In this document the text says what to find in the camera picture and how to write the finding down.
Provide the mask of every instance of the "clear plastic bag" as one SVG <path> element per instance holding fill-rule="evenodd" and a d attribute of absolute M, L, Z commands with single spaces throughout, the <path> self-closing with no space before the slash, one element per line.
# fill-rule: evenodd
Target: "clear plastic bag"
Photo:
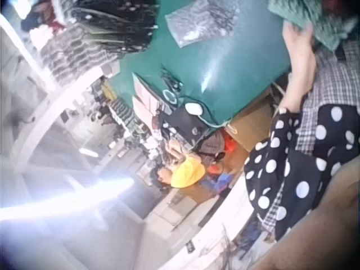
<path fill-rule="evenodd" d="M 229 8 L 219 0 L 196 0 L 165 18 L 171 35 L 182 48 L 194 42 L 232 34 L 239 12 L 236 6 Z"/>

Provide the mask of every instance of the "green tabletop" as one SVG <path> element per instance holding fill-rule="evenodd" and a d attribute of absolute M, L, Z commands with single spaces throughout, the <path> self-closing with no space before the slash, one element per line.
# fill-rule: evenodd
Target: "green tabletop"
<path fill-rule="evenodd" d="M 183 94 L 202 100 L 219 122 L 233 117 L 259 96 L 289 67 L 282 40 L 282 20 L 267 10 L 267 0 L 239 0 L 240 13 L 234 35 L 205 40 L 179 48 L 171 36 L 165 15 L 189 0 L 161 0 L 158 30 L 150 48 L 127 55 L 121 72 L 111 78 L 120 96 L 131 103 L 132 72 L 162 95 L 163 64 L 180 79 Z"/>

